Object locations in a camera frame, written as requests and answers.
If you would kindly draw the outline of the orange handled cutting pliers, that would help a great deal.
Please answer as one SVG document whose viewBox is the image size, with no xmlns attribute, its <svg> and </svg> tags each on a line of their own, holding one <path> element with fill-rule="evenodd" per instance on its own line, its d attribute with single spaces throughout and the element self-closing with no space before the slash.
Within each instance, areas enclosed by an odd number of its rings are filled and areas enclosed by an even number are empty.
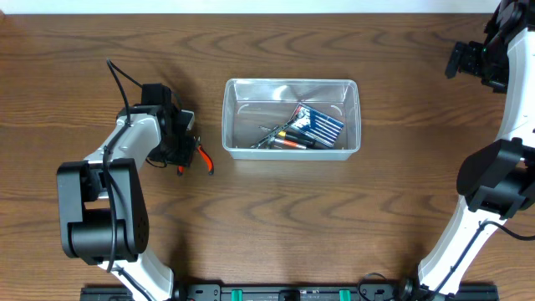
<svg viewBox="0 0 535 301">
<path fill-rule="evenodd" d="M 214 163 L 213 163 L 211 157 L 204 150 L 204 148 L 203 148 L 203 146 L 201 144 L 201 137 L 200 136 L 197 136 L 197 137 L 193 136 L 191 138 L 191 143 L 190 143 L 190 145 L 189 145 L 189 147 L 188 147 L 188 149 L 186 151 L 186 160 L 178 165 L 178 167 L 177 167 L 177 175 L 178 176 L 183 176 L 183 173 L 184 173 L 185 169 L 190 166 L 190 164 L 192 162 L 192 158 L 193 158 L 193 151 L 196 151 L 197 153 L 200 154 L 200 156 L 202 157 L 202 159 L 206 163 L 208 174 L 210 176 L 212 176 L 214 174 Z"/>
</svg>

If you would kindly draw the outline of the claw hammer orange black handle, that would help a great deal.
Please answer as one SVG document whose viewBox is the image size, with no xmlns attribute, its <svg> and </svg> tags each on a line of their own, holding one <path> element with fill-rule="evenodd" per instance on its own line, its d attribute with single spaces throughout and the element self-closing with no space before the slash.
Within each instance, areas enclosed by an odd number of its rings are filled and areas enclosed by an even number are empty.
<svg viewBox="0 0 535 301">
<path fill-rule="evenodd" d="M 285 145 L 290 146 L 292 148 L 300 149 L 300 150 L 307 150 L 312 149 L 315 145 L 315 142 L 312 140 L 288 140 L 282 137 L 272 137 L 268 140 L 270 144 L 279 144 L 279 145 Z"/>
</svg>

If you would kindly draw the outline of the silver offset ring wrench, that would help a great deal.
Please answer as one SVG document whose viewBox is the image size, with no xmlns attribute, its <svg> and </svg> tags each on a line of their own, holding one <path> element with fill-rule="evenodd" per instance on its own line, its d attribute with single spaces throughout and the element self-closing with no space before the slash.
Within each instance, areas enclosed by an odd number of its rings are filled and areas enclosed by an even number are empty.
<svg viewBox="0 0 535 301">
<path fill-rule="evenodd" d="M 262 145 L 266 144 L 269 140 L 272 138 L 275 138 L 279 132 L 286 130 L 288 127 L 290 127 L 294 123 L 294 120 L 289 120 L 283 125 L 275 127 L 273 130 L 271 130 L 266 136 L 264 136 L 262 139 L 254 143 L 250 146 L 251 149 L 258 149 Z"/>
</svg>

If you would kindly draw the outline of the black yellow handled screwdriver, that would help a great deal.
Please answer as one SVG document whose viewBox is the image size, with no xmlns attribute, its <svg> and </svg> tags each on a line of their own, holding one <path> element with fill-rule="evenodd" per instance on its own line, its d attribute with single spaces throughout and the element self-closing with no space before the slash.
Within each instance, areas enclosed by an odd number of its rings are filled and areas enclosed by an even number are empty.
<svg viewBox="0 0 535 301">
<path fill-rule="evenodd" d="M 315 145 L 315 140 L 312 138 L 299 133 L 287 132 L 286 130 L 280 130 L 276 137 L 281 140 L 288 140 L 293 143 L 304 145 L 305 147 L 313 147 Z"/>
</svg>

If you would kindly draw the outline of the blue precision screwdriver set case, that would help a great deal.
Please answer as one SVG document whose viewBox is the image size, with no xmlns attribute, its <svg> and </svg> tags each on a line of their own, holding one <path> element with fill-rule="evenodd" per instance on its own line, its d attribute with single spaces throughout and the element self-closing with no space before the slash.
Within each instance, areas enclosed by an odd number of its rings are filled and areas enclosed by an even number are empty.
<svg viewBox="0 0 535 301">
<path fill-rule="evenodd" d="M 344 128 L 344 123 L 308 105 L 297 105 L 290 128 L 316 142 L 333 148 Z"/>
</svg>

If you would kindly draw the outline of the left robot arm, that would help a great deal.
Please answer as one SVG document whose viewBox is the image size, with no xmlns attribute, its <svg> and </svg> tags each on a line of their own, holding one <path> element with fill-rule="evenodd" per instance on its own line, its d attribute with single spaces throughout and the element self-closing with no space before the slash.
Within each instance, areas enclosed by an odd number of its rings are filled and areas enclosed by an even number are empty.
<svg viewBox="0 0 535 301">
<path fill-rule="evenodd" d="M 139 172 L 191 164 L 195 116 L 181 110 L 177 95 L 163 84 L 144 84 L 141 102 L 118 113 L 105 142 L 81 161 L 57 170 L 61 244 L 116 276 L 135 300 L 181 300 L 172 268 L 149 246 L 150 223 Z"/>
</svg>

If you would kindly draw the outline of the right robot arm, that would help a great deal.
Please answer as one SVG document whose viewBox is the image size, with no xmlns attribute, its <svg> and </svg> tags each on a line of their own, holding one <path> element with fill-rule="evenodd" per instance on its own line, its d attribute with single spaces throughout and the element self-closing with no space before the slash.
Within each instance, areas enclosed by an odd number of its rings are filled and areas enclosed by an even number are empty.
<svg viewBox="0 0 535 301">
<path fill-rule="evenodd" d="M 464 284 L 463 275 L 495 231 L 525 238 L 504 225 L 534 203 L 534 1 L 500 2 L 484 32 L 482 43 L 456 43 L 445 75 L 469 74 L 505 94 L 502 123 L 491 144 L 463 161 L 456 210 L 396 300 L 497 300 L 495 285 Z"/>
</svg>

